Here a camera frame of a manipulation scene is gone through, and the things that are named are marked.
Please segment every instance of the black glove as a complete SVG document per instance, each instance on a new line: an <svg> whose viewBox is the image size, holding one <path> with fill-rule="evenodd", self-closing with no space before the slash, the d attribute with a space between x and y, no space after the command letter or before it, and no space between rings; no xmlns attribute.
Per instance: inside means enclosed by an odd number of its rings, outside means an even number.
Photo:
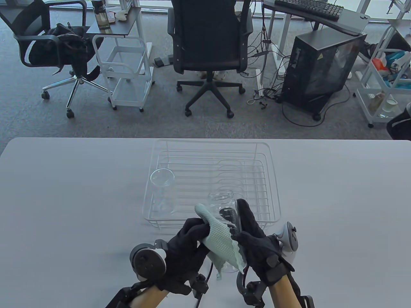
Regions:
<svg viewBox="0 0 411 308"><path fill-rule="evenodd" d="M166 273L155 282L160 290L188 295L191 288L184 283L195 277L210 252L204 244L197 247L210 233L210 225L201 218L189 218L184 226L167 244Z"/></svg>
<svg viewBox="0 0 411 308"><path fill-rule="evenodd" d="M247 201L238 199L237 207L242 232L232 238L244 248L247 263L261 281L266 286L274 285L294 268L281 256L277 238L266 236L258 226Z"/></svg>

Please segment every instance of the gray carpet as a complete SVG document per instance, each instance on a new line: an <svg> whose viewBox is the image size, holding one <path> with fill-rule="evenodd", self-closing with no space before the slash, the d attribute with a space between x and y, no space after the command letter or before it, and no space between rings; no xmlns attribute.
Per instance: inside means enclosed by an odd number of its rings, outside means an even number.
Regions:
<svg viewBox="0 0 411 308"><path fill-rule="evenodd" d="M53 11L52 24L70 21L81 22L80 13L76 11ZM88 24L93 21L89 13ZM251 42L261 30L261 20L254 21L254 33ZM275 22L278 36L281 22ZM143 26L147 41L154 44L151 60L154 57L172 53L171 38L167 35L167 16L144 14ZM369 25L369 41L378 41L386 25ZM310 31L309 23L292 21L286 43L285 53L291 52L295 35ZM223 95L231 104L235 113L233 119L227 119L224 107L211 94L206 93L191 110L191 117L184 116L185 103L195 94L196 87L183 86L183 92L177 93L177 79L196 79L193 72L179 75L172 66L154 70L155 85L151 88L149 98L140 113L138 108L118 107L113 111L103 92L88 85L82 85L75 96L72 110L74 119L67 119L65 104L72 87L70 85L51 89L49 101L40 97L41 87L62 80L69 76L69 67L52 76L55 68L28 68L21 64L18 57L18 45L8 27L0 23L2 52L0 54L2 96L0 99L0 153L6 144L17 136L24 137L126 137L126 138L309 138L309 139L389 139L384 125L367 128L365 118L354 98L344 104L331 108L327 112L325 122L315 128L304 128L287 122L281 106L268 101L265 110L256 103L247 105L256 79L246 79L235 71L229 72L226 81L243 82L247 92L240 96L237 89L222 89ZM261 59L252 67L257 67ZM365 66L358 60L356 67ZM249 68L250 76L255 70ZM269 58L266 76L273 76L273 59ZM102 76L96 80L104 85ZM358 80L354 76L347 81L348 88L356 89ZM346 89L337 93L331 102L346 99ZM284 107L290 119L301 124L315 124L311 117Z"/></svg>

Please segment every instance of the green cloth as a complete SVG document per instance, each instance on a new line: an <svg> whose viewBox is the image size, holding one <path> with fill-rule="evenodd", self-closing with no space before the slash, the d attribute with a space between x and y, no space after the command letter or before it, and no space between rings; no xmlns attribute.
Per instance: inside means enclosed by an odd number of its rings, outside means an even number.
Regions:
<svg viewBox="0 0 411 308"><path fill-rule="evenodd" d="M237 241L231 239L230 228L215 218L203 204L198 203L194 210L205 223L210 225L210 234L203 239L203 243L210 250L208 257L218 273L221 275L221 268L225 262L244 273L246 263L240 254Z"/></svg>

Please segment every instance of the computer tower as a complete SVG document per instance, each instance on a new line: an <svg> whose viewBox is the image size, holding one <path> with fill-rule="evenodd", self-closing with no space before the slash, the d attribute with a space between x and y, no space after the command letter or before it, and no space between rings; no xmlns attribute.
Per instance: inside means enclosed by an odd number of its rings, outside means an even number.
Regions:
<svg viewBox="0 0 411 308"><path fill-rule="evenodd" d="M331 95L344 87L366 36L354 37L331 28L296 36L280 101L319 120Z"/></svg>

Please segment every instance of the white cup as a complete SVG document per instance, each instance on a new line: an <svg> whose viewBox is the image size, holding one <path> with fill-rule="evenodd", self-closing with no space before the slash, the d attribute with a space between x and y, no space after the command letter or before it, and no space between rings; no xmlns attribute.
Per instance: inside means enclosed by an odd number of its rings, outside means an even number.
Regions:
<svg viewBox="0 0 411 308"><path fill-rule="evenodd" d="M396 105L398 105L398 102L395 99L387 99L386 103L383 106L383 110L385 112L391 112L394 110Z"/></svg>

